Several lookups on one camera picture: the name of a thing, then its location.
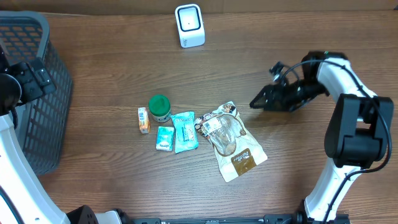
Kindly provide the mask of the cream brown snack pouch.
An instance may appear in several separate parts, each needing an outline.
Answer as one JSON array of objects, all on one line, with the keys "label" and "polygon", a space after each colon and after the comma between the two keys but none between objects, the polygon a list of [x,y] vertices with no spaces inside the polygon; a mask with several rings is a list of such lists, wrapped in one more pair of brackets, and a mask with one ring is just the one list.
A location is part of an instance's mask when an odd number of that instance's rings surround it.
[{"label": "cream brown snack pouch", "polygon": [[262,146],[246,129],[232,101],[197,118],[194,127],[212,145],[225,182],[231,182],[267,160]]}]

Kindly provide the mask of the teal snack packet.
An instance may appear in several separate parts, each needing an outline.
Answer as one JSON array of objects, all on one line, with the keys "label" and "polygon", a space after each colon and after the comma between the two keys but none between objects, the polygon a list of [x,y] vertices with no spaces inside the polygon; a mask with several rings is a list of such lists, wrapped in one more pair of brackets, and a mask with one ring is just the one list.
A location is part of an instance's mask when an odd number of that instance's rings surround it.
[{"label": "teal snack packet", "polygon": [[194,127],[195,113],[186,111],[172,115],[175,128],[175,153],[190,151],[198,147],[198,139]]}]

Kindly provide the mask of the green lid seasoning jar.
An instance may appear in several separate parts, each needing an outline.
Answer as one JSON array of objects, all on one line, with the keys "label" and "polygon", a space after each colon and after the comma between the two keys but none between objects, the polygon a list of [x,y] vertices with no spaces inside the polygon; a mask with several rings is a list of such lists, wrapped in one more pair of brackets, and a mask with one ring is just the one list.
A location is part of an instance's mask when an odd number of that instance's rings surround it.
[{"label": "green lid seasoning jar", "polygon": [[154,95],[149,100],[148,107],[156,122],[165,123],[171,118],[171,104],[164,95]]}]

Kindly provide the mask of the small teal tissue pack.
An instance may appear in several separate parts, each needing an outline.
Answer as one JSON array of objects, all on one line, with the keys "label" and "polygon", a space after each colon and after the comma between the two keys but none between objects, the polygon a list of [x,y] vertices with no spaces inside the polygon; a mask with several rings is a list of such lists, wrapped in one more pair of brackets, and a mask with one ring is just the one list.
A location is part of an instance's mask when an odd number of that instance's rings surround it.
[{"label": "small teal tissue pack", "polygon": [[174,146],[174,127],[159,126],[155,148],[158,151],[172,152]]}]

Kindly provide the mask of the small orange carton box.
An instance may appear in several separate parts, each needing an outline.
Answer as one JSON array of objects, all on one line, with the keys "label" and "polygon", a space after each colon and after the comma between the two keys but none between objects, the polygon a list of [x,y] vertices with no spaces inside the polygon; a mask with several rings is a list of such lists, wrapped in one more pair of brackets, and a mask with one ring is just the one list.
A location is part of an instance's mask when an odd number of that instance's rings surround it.
[{"label": "small orange carton box", "polygon": [[139,118],[139,130],[142,134],[150,133],[150,120],[145,107],[140,107],[137,110]]}]

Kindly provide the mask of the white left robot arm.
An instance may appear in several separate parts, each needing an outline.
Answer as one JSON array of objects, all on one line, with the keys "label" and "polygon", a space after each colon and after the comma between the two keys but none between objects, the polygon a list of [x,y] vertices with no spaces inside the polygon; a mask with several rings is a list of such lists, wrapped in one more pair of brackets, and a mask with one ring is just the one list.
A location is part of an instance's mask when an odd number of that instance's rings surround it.
[{"label": "white left robot arm", "polygon": [[83,205],[61,211],[42,187],[18,142],[16,106],[56,90],[41,58],[10,66],[1,60],[1,223],[117,223],[115,210],[94,213]]}]

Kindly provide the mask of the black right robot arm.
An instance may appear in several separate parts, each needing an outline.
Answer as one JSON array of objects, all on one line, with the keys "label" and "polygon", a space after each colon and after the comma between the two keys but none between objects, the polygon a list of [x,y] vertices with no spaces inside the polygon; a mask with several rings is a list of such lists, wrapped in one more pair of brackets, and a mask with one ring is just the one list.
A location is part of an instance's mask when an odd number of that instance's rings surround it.
[{"label": "black right robot arm", "polygon": [[324,148],[325,168],[312,192],[293,214],[265,215],[264,223],[349,223],[337,208],[361,174],[384,168],[392,154],[391,122],[394,103],[377,96],[358,78],[347,56],[310,51],[300,63],[303,78],[289,83],[295,66],[281,62],[270,68],[274,84],[266,85],[250,102],[264,111],[293,112],[318,95],[332,96],[335,109]]}]

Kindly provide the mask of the white barcode scanner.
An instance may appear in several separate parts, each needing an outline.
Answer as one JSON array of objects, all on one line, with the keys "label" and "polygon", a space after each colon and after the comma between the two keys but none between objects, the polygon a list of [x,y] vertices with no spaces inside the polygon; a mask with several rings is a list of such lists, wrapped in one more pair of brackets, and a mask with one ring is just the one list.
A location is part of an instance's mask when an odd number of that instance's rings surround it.
[{"label": "white barcode scanner", "polygon": [[205,43],[203,18],[197,4],[178,6],[175,9],[175,18],[182,48],[198,47]]}]

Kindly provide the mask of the grey plastic mesh basket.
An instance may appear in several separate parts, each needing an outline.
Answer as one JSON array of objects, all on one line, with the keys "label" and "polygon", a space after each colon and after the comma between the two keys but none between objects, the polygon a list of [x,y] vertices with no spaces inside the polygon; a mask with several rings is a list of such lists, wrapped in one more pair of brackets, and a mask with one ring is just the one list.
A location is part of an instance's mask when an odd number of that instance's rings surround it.
[{"label": "grey plastic mesh basket", "polygon": [[40,57],[57,90],[16,107],[16,136],[37,175],[54,171],[60,162],[73,81],[50,41],[49,24],[32,11],[1,11],[1,59],[10,65]]}]

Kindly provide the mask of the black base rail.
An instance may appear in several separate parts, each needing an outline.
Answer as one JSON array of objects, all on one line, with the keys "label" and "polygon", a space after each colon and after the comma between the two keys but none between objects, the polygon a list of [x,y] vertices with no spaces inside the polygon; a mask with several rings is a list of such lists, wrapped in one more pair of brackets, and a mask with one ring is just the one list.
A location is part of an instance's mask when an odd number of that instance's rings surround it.
[{"label": "black base rail", "polygon": [[293,224],[293,223],[323,223],[322,221],[307,220],[302,214],[272,214],[263,217],[235,217],[235,218],[188,218],[161,220],[159,218],[132,218],[133,224]]}]

